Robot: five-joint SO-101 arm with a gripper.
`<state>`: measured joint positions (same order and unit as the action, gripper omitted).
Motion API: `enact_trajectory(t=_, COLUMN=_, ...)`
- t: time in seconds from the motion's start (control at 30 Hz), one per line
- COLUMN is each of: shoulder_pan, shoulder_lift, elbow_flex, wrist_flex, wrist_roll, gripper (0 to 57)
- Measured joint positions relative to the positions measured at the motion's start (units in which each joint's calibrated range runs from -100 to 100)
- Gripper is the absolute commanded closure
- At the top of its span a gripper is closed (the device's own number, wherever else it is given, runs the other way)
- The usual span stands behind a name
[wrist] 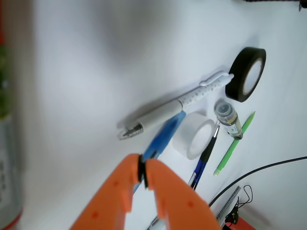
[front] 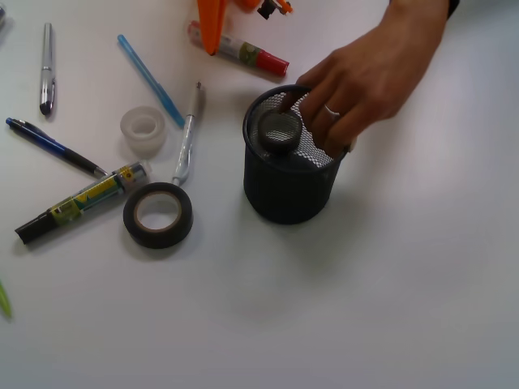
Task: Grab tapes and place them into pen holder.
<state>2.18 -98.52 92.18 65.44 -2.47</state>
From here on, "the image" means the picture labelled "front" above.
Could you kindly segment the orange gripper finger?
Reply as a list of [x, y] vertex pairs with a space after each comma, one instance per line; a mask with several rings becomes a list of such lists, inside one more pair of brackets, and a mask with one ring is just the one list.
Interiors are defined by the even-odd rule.
[[203, 47], [209, 55], [216, 55], [219, 49], [227, 1], [198, 0], [197, 5]]

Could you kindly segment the person's bare hand with ring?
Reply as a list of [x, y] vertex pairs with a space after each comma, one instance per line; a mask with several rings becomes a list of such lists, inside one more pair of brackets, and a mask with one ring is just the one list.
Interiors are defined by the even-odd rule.
[[393, 118], [425, 75], [457, 1], [391, 1], [380, 23], [302, 75], [299, 105], [315, 145], [337, 158], [369, 126]]

